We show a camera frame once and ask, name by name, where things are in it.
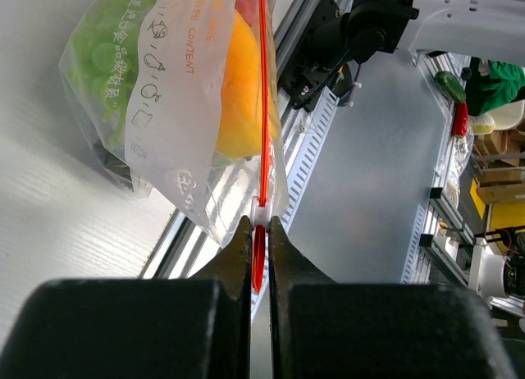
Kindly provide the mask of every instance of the green cloth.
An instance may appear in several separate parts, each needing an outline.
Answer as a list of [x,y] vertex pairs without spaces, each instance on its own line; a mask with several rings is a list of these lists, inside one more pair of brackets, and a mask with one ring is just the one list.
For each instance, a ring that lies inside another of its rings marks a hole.
[[468,113],[479,116],[513,102],[518,91],[525,86],[523,68],[503,62],[492,62],[488,76],[479,75],[479,59],[471,63],[472,79],[467,82]]

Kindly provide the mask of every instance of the black bracket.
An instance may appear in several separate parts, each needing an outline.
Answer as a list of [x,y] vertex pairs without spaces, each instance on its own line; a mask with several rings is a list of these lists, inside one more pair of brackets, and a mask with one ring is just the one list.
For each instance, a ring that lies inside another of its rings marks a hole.
[[[296,106],[300,105],[306,97],[310,95],[310,91],[315,90],[331,73],[326,69],[314,69],[311,67],[313,61],[308,55],[308,52],[306,52],[308,48],[307,40],[315,29],[326,24],[328,21],[338,18],[341,14],[335,0],[321,0],[306,25],[303,35],[300,37],[288,64],[282,72],[279,85],[290,95],[290,104],[292,104],[292,107],[295,109],[301,108]],[[349,80],[351,85],[352,79],[349,74],[345,78]],[[321,91],[304,104],[304,109],[312,112],[320,96]]]

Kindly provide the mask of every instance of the green grapes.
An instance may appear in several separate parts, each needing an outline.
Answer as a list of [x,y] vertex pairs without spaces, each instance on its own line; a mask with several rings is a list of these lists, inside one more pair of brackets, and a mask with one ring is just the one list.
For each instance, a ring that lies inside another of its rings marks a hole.
[[80,61],[91,60],[91,54],[97,44],[97,33],[94,30],[79,29],[71,36],[71,45]]
[[130,0],[101,0],[99,3],[99,10],[106,11],[112,7],[124,7],[125,11],[129,3]]
[[115,44],[99,44],[91,53],[91,60],[99,73],[110,74],[115,66]]
[[91,94],[97,99],[100,99],[104,96],[107,80],[108,77],[101,75],[91,82]]
[[96,70],[91,61],[77,63],[67,72],[67,79],[75,90],[84,91],[95,76]]
[[102,104],[104,123],[114,123],[113,117],[119,117],[110,137],[114,145],[121,142],[127,105],[139,76],[140,26],[157,0],[140,1],[140,6],[130,7],[130,0],[98,0],[70,40],[77,63],[67,72],[67,79],[75,90]]

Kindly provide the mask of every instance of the plastic bag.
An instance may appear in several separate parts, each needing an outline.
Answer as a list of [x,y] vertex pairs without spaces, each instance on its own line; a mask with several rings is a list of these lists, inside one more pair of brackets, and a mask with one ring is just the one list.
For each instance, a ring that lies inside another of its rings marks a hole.
[[[268,197],[279,214],[288,193],[266,27]],[[153,185],[222,245],[259,190],[259,28],[258,0],[96,0],[60,62],[72,111],[104,167],[136,194]]]
[[474,133],[472,127],[468,126],[467,135],[457,138],[454,142],[448,180],[445,186],[445,194],[456,208],[459,205],[459,178],[467,168],[473,146]]

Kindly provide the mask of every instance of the gray panel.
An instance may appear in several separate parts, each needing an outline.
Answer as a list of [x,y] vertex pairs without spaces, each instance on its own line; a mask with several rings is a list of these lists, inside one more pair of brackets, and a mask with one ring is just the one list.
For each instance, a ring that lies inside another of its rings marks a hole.
[[0,347],[39,283],[138,276],[174,209],[117,188],[67,106],[58,61],[92,1],[0,2]]
[[362,77],[355,106],[336,115],[290,238],[338,282],[399,283],[445,119],[408,52],[375,55]]

